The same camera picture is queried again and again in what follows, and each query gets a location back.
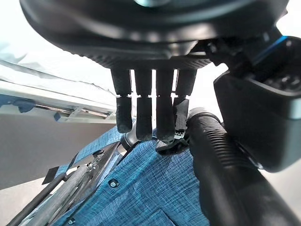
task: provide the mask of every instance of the shirt button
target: shirt button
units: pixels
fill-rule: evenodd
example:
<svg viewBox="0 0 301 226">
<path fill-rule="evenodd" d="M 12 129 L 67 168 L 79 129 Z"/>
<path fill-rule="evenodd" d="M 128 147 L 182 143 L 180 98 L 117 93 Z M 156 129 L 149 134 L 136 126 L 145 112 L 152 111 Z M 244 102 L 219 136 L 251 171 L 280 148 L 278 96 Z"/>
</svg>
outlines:
<svg viewBox="0 0 301 226">
<path fill-rule="evenodd" d="M 112 179 L 112 180 L 109 180 L 109 185 L 110 187 L 118 187 L 119 186 L 119 182 L 116 180 L 116 179 Z"/>
<path fill-rule="evenodd" d="M 73 225 L 75 223 L 75 219 L 71 218 L 70 220 L 68 220 L 68 224 L 69 225 Z"/>
</svg>

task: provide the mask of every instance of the shirt pocket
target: shirt pocket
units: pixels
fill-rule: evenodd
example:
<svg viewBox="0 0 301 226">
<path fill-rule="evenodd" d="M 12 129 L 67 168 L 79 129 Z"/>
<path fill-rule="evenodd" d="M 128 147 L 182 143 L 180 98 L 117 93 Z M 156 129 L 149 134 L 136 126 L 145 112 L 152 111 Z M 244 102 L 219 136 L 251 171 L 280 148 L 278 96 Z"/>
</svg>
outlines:
<svg viewBox="0 0 301 226">
<path fill-rule="evenodd" d="M 169 219 L 169 217 L 163 212 L 163 210 L 158 209 L 152 215 L 150 215 L 146 220 L 144 220 L 140 226 L 175 226 L 175 224 Z"/>
</svg>

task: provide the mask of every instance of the black robotic finger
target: black robotic finger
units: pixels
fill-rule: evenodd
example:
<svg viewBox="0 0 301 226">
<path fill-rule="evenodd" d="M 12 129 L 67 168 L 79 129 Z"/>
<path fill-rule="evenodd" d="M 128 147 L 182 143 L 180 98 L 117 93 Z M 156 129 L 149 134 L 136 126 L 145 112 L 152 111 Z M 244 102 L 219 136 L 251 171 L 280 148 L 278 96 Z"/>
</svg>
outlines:
<svg viewBox="0 0 301 226">
<path fill-rule="evenodd" d="M 163 142 L 174 140 L 174 115 L 172 99 L 173 70 L 157 70 L 157 138 Z"/>
<path fill-rule="evenodd" d="M 187 115 L 188 115 L 189 100 L 183 97 L 176 97 L 174 99 L 174 123 L 175 123 L 175 135 L 180 139 L 184 137 L 184 133 L 187 129 Z"/>
<path fill-rule="evenodd" d="M 157 138 L 165 143 L 174 140 L 174 114 L 171 97 L 157 97 Z"/>
<path fill-rule="evenodd" d="M 140 141 L 148 141 L 152 138 L 151 98 L 149 97 L 137 99 L 136 136 Z"/>
<path fill-rule="evenodd" d="M 151 70 L 135 70 L 136 91 L 138 95 L 147 97 L 151 94 Z"/>
<path fill-rule="evenodd" d="M 132 93 L 129 70 L 111 70 L 116 98 L 116 123 L 119 133 L 127 133 L 132 129 Z"/>
<path fill-rule="evenodd" d="M 137 99 L 137 128 L 136 136 L 140 141 L 151 140 L 151 70 L 135 70 Z"/>
<path fill-rule="evenodd" d="M 190 96 L 196 80 L 197 70 L 179 70 L 176 95 L 179 97 Z"/>
<path fill-rule="evenodd" d="M 132 98 L 116 98 L 116 123 L 119 133 L 128 133 L 132 130 Z"/>
</svg>

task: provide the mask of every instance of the white fabric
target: white fabric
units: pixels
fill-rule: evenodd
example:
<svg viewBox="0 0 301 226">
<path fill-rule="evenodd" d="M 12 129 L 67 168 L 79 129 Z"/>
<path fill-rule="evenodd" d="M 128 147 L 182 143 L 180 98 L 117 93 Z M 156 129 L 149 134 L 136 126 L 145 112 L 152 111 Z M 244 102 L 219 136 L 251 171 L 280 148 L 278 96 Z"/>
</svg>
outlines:
<svg viewBox="0 0 301 226">
<path fill-rule="evenodd" d="M 27 23 L 18 0 L 0 0 L 0 21 L 1 80 L 116 104 L 110 70 L 43 39 Z"/>
</svg>

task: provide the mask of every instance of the blue textured fabric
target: blue textured fabric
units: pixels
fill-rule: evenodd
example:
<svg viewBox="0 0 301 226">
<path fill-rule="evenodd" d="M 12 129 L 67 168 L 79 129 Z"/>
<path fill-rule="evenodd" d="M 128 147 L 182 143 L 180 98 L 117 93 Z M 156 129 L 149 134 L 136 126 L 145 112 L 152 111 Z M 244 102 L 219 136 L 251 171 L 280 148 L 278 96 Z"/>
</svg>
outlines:
<svg viewBox="0 0 301 226">
<path fill-rule="evenodd" d="M 84 153 L 90 152 L 88 147 L 94 148 L 97 143 L 94 141 L 88 145 Z M 154 140 L 139 144 L 75 213 L 74 225 L 209 225 L 200 210 L 199 183 L 193 173 L 189 151 L 175 156 L 160 156 L 155 147 Z M 116 188 L 108 184 L 113 178 L 119 182 Z M 55 225 L 64 225 L 74 209 L 62 216 Z"/>
<path fill-rule="evenodd" d="M 104 147 L 111 145 L 117 141 L 120 141 L 122 137 L 121 133 L 118 133 L 117 127 L 113 127 L 106 133 L 104 133 L 102 136 L 100 136 L 98 139 L 93 141 L 92 143 L 88 144 L 86 147 L 81 149 L 79 153 L 76 155 L 76 158 L 73 162 L 73 164 L 66 164 L 63 166 L 60 166 L 55 174 L 55 177 L 60 175 L 61 173 L 67 172 L 69 168 L 71 168 L 73 165 L 81 161 L 82 159 L 92 155 L 93 153 L 103 149 Z"/>
</svg>

